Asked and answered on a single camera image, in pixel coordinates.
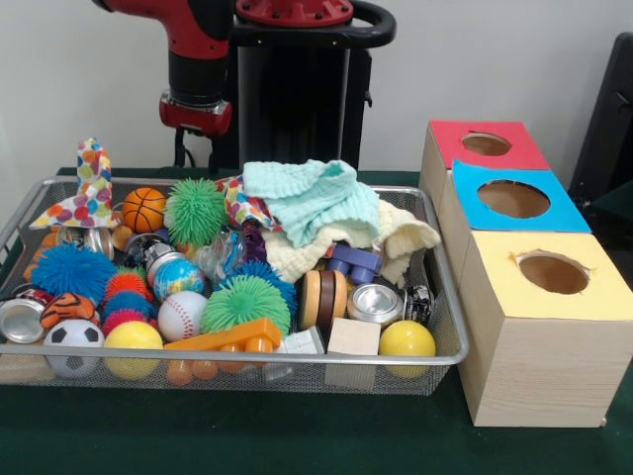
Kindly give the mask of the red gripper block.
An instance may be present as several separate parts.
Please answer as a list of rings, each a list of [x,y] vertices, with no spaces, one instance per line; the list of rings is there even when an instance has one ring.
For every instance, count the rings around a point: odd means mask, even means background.
[[[159,100],[159,116],[164,126],[176,129],[176,166],[184,166],[186,164],[188,150],[184,145],[184,134],[185,131],[188,131],[192,134],[209,138],[208,169],[219,169],[222,147],[221,141],[216,138],[223,136],[229,129],[232,118],[232,105],[230,102],[220,100],[213,105],[186,105],[173,99],[169,92],[163,92]]]

